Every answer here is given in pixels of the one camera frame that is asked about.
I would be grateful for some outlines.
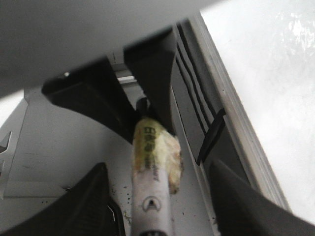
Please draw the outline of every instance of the white plastic surface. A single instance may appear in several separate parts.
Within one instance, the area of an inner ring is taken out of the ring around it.
[[[224,1],[202,15],[292,212],[315,224],[315,1]]]

